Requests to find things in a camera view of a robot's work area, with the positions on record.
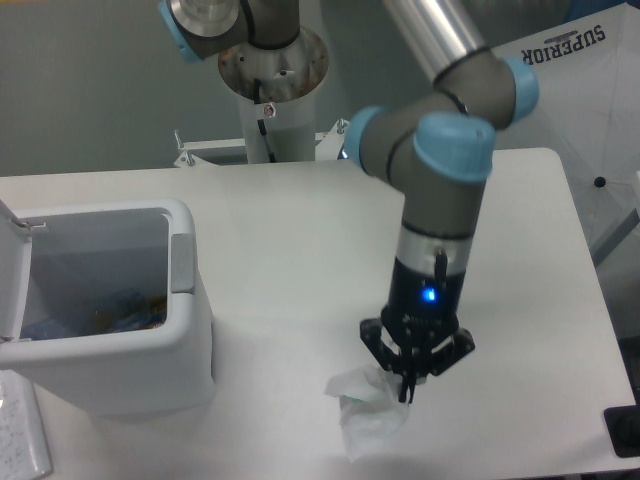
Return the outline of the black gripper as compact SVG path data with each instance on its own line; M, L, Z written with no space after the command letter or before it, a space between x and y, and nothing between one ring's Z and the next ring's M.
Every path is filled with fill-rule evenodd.
M457 318L464 275L445 279L394 262L389 297L380 318L359 324L361 341L385 372L401 377L400 403L412 404L416 386L439 376L475 349L471 333ZM399 348L382 339L383 327Z

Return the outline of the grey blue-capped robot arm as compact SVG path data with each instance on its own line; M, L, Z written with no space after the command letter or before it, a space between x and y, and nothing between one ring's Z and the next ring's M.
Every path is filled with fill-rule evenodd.
M217 58L240 102L249 162L314 158L315 118L297 106L319 89L329 59L297 2L163 1L158 9L184 59ZM343 148L404 197L388 301L361 322L360 337L408 403L419 383L474 348L457 307L495 135L535 109L539 86L531 66L492 53L460 2L389 1L386 9L433 92L396 111L359 111Z

